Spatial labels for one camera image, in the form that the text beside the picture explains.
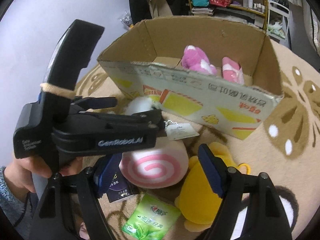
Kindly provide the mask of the person's left hand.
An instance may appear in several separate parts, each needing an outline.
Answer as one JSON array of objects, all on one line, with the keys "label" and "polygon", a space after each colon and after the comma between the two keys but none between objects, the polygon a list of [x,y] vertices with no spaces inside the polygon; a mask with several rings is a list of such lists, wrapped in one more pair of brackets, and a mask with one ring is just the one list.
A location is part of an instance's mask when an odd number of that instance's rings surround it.
[{"label": "person's left hand", "polygon": [[39,156],[23,159],[14,158],[4,169],[4,180],[11,193],[20,201],[24,201],[27,193],[35,193],[32,174],[43,178],[50,178],[52,171],[45,161]]}]

